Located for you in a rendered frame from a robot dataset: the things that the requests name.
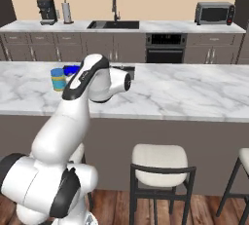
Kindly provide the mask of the black built-in oven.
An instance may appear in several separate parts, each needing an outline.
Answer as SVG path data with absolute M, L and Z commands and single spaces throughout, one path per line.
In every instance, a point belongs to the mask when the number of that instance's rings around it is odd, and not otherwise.
M 185 33 L 147 33 L 147 63 L 182 63 L 186 46 Z

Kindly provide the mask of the black tap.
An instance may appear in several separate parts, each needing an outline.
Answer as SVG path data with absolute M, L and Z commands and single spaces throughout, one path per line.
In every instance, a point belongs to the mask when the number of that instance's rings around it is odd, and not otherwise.
M 117 13 L 117 0 L 112 0 L 112 12 L 114 13 L 114 21 L 121 19 L 120 13 Z

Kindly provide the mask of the paper towel holder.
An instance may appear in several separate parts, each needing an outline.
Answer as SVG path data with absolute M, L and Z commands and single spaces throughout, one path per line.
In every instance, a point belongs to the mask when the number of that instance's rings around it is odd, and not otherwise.
M 65 24 L 72 24 L 73 20 L 72 20 L 72 17 L 71 17 L 71 11 L 70 11 L 69 3 L 66 0 L 64 0 L 61 3 L 61 7 L 62 7 L 64 23 Z

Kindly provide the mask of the black sink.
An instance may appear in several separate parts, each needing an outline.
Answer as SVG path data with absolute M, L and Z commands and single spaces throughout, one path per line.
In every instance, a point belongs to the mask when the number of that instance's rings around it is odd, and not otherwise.
M 109 21 L 109 20 L 93 20 L 88 29 L 138 29 L 138 20 L 123 20 L 123 21 Z

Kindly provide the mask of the grey base cupboards run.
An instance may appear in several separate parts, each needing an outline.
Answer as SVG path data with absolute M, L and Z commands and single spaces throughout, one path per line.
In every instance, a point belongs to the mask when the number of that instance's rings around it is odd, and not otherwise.
M 145 35 L 141 33 L 2 32 L 7 60 L 81 61 L 103 54 L 114 62 L 144 62 Z
M 188 34 L 184 62 L 190 64 L 233 64 L 238 56 L 241 33 Z

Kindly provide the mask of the blue bowl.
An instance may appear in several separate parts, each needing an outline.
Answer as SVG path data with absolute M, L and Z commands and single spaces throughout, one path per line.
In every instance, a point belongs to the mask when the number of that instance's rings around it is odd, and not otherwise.
M 64 65 L 63 72 L 65 76 L 70 76 L 77 73 L 80 70 L 79 65 Z

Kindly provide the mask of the grey toaster oven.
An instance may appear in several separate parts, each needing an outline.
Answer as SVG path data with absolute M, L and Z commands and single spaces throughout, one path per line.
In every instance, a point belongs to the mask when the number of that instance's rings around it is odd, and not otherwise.
M 230 2 L 198 2 L 195 23 L 231 25 L 235 16 L 235 5 Z

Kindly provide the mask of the blue and yellow jar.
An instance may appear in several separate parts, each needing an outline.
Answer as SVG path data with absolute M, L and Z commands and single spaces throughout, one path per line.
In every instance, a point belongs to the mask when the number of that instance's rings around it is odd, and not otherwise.
M 63 91 L 66 86 L 66 79 L 62 68 L 54 68 L 51 70 L 51 78 L 53 89 L 57 92 Z

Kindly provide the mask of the dark tall cabinet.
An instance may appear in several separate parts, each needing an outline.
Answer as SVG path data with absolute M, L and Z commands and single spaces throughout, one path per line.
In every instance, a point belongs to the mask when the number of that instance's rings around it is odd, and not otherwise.
M 0 0 L 0 27 L 17 19 L 12 0 Z
M 234 23 L 245 30 L 236 64 L 249 64 L 249 0 L 235 0 Z

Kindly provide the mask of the black coffee machine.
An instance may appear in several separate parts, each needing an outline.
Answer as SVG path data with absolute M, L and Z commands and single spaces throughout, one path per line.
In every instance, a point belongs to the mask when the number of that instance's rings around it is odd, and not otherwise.
M 54 25 L 57 22 L 54 0 L 37 0 L 42 25 Z

